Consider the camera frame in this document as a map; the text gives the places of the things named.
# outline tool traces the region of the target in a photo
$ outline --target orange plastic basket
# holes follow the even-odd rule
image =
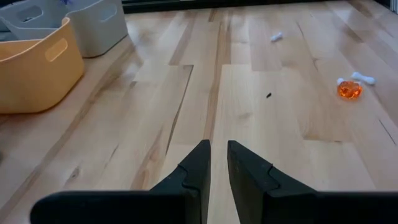
[[[56,105],[84,72],[69,18],[42,40],[0,42],[0,113]]]

